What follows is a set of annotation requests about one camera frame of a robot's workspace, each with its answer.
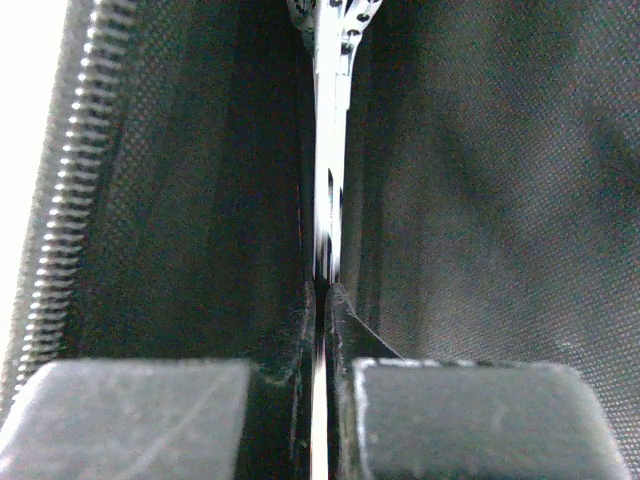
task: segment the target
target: zipper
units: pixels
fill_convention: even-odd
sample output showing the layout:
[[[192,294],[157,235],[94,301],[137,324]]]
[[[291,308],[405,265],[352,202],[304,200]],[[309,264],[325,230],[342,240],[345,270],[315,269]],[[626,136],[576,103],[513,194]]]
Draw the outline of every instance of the zipper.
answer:
[[[120,91],[137,0],[94,0],[66,125],[57,179],[40,239],[13,397],[63,347],[67,315],[105,162],[118,127]]]
[[[383,0],[289,0],[294,25],[313,56],[315,166],[313,278],[316,286],[316,356],[312,406],[312,477],[335,476],[329,445],[336,406],[327,395],[333,384],[327,371],[324,310],[329,287],[340,281],[347,112],[356,52],[362,34]]]

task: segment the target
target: zipper teeth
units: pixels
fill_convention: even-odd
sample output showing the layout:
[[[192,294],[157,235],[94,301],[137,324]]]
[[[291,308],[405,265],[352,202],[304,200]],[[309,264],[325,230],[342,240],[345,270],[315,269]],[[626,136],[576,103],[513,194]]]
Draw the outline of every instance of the zipper teeth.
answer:
[[[82,245],[114,126],[117,89],[137,3],[94,0],[51,198],[14,390],[60,351]]]

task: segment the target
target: textured fabric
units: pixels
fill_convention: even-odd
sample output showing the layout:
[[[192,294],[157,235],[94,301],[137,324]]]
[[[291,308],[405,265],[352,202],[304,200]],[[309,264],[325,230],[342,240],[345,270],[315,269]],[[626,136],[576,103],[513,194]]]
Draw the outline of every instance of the textured fabric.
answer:
[[[67,356],[296,368],[304,281],[295,52],[284,3],[153,0]]]
[[[576,367],[640,475],[637,2],[388,1],[370,28],[345,184],[358,314],[407,356]]]

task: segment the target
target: metal zipper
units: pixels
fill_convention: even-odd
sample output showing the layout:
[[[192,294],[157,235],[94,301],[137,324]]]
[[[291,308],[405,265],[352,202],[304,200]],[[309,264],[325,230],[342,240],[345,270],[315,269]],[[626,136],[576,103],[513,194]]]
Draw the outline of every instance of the metal zipper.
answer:
[[[347,111],[356,52],[382,0],[323,0],[315,15],[314,275],[340,281]]]
[[[137,0],[94,0],[71,105],[73,114],[40,240],[14,399],[29,377],[61,351],[101,170],[117,125],[116,101],[137,8]]]

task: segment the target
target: black fabric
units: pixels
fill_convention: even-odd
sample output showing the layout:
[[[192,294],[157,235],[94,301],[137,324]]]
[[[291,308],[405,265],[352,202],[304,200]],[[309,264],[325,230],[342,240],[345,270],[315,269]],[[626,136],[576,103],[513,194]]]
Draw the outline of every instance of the black fabric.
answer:
[[[140,2],[132,98],[99,200],[68,357],[296,368],[312,290],[296,52],[284,2]]]
[[[402,355],[582,371],[636,475],[639,15],[385,2],[356,61],[342,256]]]
[[[340,284],[332,286],[327,294],[325,340],[327,363],[335,362],[336,375],[350,372],[351,363],[358,357],[400,358],[356,316],[347,292]]]

